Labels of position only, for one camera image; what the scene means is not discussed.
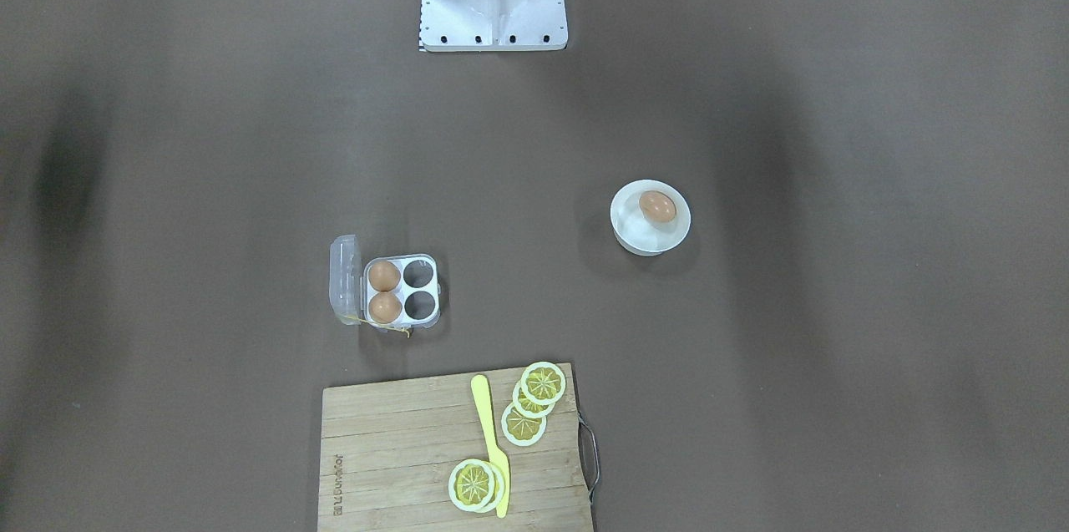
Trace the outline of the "brown egg from bowl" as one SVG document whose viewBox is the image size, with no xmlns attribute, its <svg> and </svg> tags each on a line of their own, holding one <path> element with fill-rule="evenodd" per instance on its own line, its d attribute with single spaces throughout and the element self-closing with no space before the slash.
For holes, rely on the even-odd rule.
<svg viewBox="0 0 1069 532">
<path fill-rule="evenodd" d="M 639 195 L 639 209 L 645 218 L 653 224 L 671 223 L 678 216 L 676 202 L 670 195 L 659 190 L 646 190 Z"/>
</svg>

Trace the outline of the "clear plastic egg box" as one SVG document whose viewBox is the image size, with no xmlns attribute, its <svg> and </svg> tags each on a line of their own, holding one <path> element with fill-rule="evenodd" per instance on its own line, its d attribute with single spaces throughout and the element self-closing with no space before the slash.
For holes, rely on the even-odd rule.
<svg viewBox="0 0 1069 532">
<path fill-rule="evenodd" d="M 328 301 L 344 324 L 401 332 L 435 326 L 441 315 L 438 262 L 429 254 L 362 259 L 355 235 L 337 236 L 328 263 Z"/>
</svg>

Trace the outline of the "brown egg in box rear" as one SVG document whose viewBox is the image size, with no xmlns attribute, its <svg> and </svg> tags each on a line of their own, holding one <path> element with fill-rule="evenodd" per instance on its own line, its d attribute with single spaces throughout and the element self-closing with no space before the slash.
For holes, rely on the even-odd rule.
<svg viewBox="0 0 1069 532">
<path fill-rule="evenodd" d="M 374 261 L 367 269 L 367 284 L 376 292 L 393 292 L 401 281 L 401 271 L 392 261 Z"/>
</svg>

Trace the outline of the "brown egg in box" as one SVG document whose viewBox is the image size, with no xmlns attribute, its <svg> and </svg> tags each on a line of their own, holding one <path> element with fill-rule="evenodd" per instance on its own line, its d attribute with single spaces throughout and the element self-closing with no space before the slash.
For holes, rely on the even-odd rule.
<svg viewBox="0 0 1069 532">
<path fill-rule="evenodd" d="M 393 292 L 401 281 L 401 271 L 392 261 L 374 261 L 367 269 L 367 284 L 376 292 Z"/>
<path fill-rule="evenodd" d="M 378 324 L 393 324 L 402 312 L 403 306 L 393 292 L 375 292 L 367 304 L 367 314 Z"/>
</svg>

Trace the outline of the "brown egg in box front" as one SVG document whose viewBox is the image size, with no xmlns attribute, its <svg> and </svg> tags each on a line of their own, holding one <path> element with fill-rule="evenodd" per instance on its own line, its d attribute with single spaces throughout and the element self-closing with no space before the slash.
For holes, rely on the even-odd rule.
<svg viewBox="0 0 1069 532">
<path fill-rule="evenodd" d="M 367 314 L 378 324 L 393 324 L 402 312 L 403 306 L 393 292 L 375 292 L 367 304 Z"/>
</svg>

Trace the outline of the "white ceramic bowl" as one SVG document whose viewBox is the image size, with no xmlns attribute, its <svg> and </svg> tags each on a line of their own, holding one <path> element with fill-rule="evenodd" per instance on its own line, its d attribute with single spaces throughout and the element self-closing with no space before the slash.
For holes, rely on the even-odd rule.
<svg viewBox="0 0 1069 532">
<path fill-rule="evenodd" d="M 676 202 L 678 216 L 668 224 L 653 224 L 639 209 L 639 195 L 646 190 L 659 190 Z M 611 197 L 610 226 L 617 242 L 631 254 L 659 256 L 683 242 L 692 226 L 692 213 L 685 197 L 659 179 L 634 179 L 620 187 Z"/>
</svg>

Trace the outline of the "lemon slice top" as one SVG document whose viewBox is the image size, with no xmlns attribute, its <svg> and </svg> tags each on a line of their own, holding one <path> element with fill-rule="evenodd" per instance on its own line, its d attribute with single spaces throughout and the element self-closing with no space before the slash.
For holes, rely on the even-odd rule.
<svg viewBox="0 0 1069 532">
<path fill-rule="evenodd" d="M 542 407 L 555 405 L 566 394 L 566 373 L 546 361 L 534 362 L 520 374 L 520 395 Z"/>
</svg>

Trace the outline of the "yellow plastic knife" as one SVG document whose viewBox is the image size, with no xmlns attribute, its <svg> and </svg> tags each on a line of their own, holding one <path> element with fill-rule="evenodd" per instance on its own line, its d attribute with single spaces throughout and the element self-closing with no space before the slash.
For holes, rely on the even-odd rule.
<svg viewBox="0 0 1069 532">
<path fill-rule="evenodd" d="M 489 379 L 483 373 L 477 373 L 477 375 L 474 375 L 470 380 L 470 388 L 480 427 L 484 434 L 489 461 L 496 466 L 503 474 L 503 498 L 500 499 L 495 510 L 497 517 L 499 519 L 503 519 L 503 517 L 507 516 L 510 506 L 510 460 L 508 459 L 508 456 L 505 455 L 503 449 L 498 445 L 496 419 L 493 410 L 493 400 L 491 395 L 491 388 L 489 387 Z"/>
</svg>

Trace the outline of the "lemon slice middle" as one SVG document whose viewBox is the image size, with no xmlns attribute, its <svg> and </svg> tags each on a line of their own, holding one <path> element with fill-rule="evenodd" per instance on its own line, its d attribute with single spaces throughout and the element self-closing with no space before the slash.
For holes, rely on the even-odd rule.
<svg viewBox="0 0 1069 532">
<path fill-rule="evenodd" d="M 554 409 L 556 403 L 549 403 L 549 405 L 538 405 L 538 403 L 532 402 L 524 394 L 522 384 L 515 384 L 513 387 L 513 397 L 512 397 L 513 410 L 520 414 L 520 417 L 540 419 L 546 418 Z"/>
</svg>

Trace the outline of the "lemon slice by knife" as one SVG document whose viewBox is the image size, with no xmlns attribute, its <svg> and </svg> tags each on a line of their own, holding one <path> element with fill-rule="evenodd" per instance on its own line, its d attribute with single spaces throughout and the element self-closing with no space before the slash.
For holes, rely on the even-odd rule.
<svg viewBox="0 0 1069 532">
<path fill-rule="evenodd" d="M 482 459 L 458 463 L 447 485 L 454 508 L 467 513 L 489 513 L 503 501 L 503 471 Z"/>
</svg>

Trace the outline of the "bamboo cutting board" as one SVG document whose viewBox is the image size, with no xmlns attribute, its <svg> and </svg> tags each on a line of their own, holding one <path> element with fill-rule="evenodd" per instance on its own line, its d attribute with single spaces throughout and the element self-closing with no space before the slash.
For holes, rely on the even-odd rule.
<svg viewBox="0 0 1069 532">
<path fill-rule="evenodd" d="M 580 428 L 572 384 L 547 418 L 543 437 L 498 444 L 510 460 L 503 517 L 455 508 L 452 469 L 486 459 L 470 390 L 471 373 L 323 392 L 317 529 L 320 531 L 592 531 L 590 488 L 599 463 Z"/>
</svg>

